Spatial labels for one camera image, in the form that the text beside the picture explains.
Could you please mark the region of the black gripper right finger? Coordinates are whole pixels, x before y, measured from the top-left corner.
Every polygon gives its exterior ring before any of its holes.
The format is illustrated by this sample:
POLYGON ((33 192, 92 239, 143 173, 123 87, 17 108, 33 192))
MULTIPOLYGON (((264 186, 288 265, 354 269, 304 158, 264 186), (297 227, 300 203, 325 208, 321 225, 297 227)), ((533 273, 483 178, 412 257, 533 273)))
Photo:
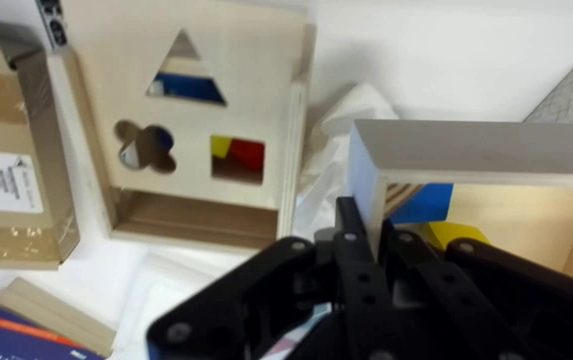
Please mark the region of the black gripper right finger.
POLYGON ((573 360, 573 277, 455 235, 381 227, 379 261, 394 305, 411 300, 438 360, 573 360))

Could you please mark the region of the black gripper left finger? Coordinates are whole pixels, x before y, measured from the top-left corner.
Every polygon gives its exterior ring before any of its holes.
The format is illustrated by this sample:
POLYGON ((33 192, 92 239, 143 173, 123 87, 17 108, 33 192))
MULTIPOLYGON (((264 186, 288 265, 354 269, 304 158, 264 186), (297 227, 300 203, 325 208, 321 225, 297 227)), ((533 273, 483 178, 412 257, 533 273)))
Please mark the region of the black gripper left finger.
POLYGON ((146 329, 147 360, 261 360, 300 324, 288 360, 375 360, 394 351, 391 292, 356 201, 336 199, 336 225, 313 242, 287 235, 146 329))

